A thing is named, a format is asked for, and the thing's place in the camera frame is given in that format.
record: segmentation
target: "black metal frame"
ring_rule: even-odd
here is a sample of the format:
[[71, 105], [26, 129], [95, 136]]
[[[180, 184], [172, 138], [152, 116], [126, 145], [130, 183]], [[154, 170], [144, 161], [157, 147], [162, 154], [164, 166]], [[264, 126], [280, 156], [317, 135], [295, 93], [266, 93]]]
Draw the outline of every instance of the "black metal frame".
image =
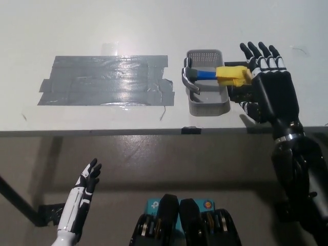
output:
[[65, 203], [41, 205], [36, 211], [2, 177], [0, 177], [0, 193], [36, 227], [45, 227], [51, 221], [54, 226], [59, 224]]

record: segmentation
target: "blue handle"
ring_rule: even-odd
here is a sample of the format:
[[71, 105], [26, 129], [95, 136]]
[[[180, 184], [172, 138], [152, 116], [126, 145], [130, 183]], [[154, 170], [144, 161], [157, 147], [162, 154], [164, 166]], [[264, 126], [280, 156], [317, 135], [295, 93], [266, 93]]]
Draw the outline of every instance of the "blue handle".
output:
[[216, 80], [216, 72], [197, 71], [197, 80]]

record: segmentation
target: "robotic arm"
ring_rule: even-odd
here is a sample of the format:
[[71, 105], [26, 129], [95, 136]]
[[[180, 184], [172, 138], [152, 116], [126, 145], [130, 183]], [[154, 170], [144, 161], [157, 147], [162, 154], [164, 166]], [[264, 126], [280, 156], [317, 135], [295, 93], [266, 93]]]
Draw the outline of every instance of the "robotic arm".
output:
[[99, 182], [101, 164], [93, 159], [83, 170], [66, 201], [52, 246], [73, 246], [79, 242], [94, 189]]
[[328, 245], [328, 170], [319, 145], [306, 137], [291, 74], [273, 47], [240, 44], [252, 72], [254, 101], [240, 103], [257, 122], [270, 122], [276, 143], [272, 162], [288, 202], [285, 213], [299, 221], [318, 245]]

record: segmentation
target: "white robotic hand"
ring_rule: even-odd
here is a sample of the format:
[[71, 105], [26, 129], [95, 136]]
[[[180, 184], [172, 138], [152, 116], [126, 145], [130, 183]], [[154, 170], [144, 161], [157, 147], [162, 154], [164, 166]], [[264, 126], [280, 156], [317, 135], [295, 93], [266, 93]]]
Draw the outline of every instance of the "white robotic hand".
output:
[[52, 246], [72, 246], [79, 242], [94, 189], [99, 182], [101, 164], [93, 159], [83, 170], [66, 201]]

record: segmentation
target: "black bracket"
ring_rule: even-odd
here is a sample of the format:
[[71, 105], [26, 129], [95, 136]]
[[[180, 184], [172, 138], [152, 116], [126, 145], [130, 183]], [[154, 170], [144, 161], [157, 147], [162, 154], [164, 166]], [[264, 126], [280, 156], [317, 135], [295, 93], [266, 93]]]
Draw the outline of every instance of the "black bracket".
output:
[[41, 205], [38, 208], [37, 213], [43, 218], [46, 224], [52, 222], [57, 226], [60, 221], [61, 214], [63, 213], [65, 203]]

